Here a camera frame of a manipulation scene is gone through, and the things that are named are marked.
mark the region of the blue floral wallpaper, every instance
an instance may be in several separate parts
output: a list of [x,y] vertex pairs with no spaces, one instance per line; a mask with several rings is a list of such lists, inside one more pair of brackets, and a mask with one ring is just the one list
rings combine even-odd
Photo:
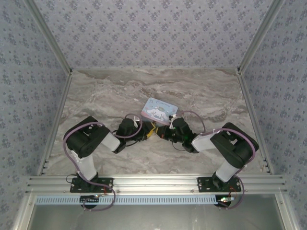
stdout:
[[0,1],[0,229],[35,175],[66,80],[22,0]]
[[307,1],[286,0],[244,73],[276,173],[307,229]]
[[238,66],[272,0],[35,0],[72,68]]

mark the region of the cartoon box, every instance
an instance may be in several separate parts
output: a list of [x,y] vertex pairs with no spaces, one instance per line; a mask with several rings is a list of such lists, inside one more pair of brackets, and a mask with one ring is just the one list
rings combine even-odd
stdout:
[[161,126],[168,126],[170,124],[169,116],[176,114],[177,110],[177,106],[151,97],[145,104],[141,115],[144,121],[155,121]]

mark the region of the marble surface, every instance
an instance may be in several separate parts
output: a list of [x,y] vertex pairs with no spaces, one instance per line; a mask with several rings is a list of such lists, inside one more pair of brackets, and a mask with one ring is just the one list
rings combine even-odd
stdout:
[[[64,133],[91,115],[110,130],[117,129],[127,113],[139,114],[149,97],[193,110],[204,120],[207,131],[232,122],[255,137],[237,77],[217,69],[114,69],[78,70],[72,81],[45,173],[74,173],[62,149]],[[194,132],[201,132],[194,115],[184,115]],[[99,174],[213,173],[223,163],[216,149],[198,154],[177,151],[156,134],[147,141],[114,154],[100,145],[94,152]],[[265,171],[260,151],[245,172]]]

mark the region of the patterned wallpaper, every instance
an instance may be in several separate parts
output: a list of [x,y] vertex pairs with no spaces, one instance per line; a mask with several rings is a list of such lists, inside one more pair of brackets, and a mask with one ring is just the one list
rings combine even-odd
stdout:
[[0,1],[0,229],[11,229],[37,167],[65,72],[22,0]]
[[238,66],[272,0],[35,0],[72,68]]
[[307,229],[307,2],[286,0],[244,73],[276,173]]

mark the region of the wallpaper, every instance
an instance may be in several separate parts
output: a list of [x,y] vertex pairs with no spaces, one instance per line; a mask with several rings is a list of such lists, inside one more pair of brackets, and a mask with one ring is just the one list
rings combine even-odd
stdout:
[[244,76],[275,172],[307,229],[307,2],[286,0]]
[[0,1],[0,229],[35,175],[66,80],[22,0]]
[[272,0],[35,0],[72,68],[238,66]]

